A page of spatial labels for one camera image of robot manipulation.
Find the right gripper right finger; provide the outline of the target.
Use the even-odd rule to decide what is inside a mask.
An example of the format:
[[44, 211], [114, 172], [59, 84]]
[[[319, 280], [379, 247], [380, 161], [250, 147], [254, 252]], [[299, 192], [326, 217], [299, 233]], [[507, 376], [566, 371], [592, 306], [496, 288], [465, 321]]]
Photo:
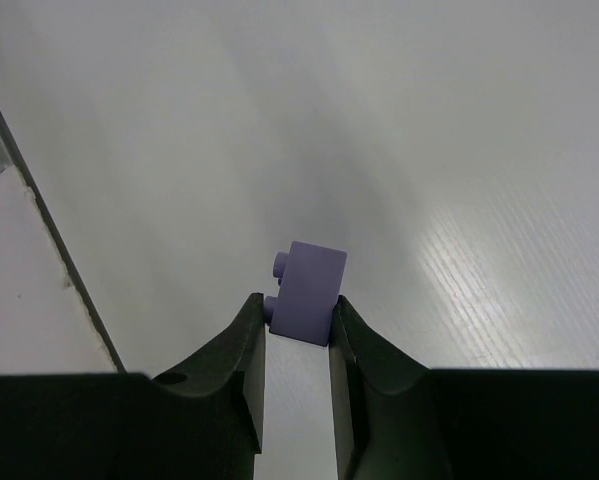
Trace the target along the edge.
[[599, 479], [599, 370], [428, 368], [345, 298], [329, 368], [342, 479]]

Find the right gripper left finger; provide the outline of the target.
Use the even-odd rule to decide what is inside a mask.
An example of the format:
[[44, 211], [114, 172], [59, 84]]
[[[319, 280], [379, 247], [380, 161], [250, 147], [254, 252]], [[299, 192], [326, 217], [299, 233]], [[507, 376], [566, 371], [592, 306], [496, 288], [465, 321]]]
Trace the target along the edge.
[[262, 450], [263, 297], [155, 376], [0, 375], [0, 479], [250, 479]]

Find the purple lego brick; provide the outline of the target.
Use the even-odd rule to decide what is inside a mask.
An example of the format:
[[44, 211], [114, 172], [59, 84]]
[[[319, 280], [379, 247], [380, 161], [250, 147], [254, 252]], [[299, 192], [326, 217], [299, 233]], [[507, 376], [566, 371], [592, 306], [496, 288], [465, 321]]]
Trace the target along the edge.
[[326, 346], [346, 261], [344, 251], [300, 241], [279, 252], [272, 270], [278, 294], [267, 296], [263, 303], [270, 333]]

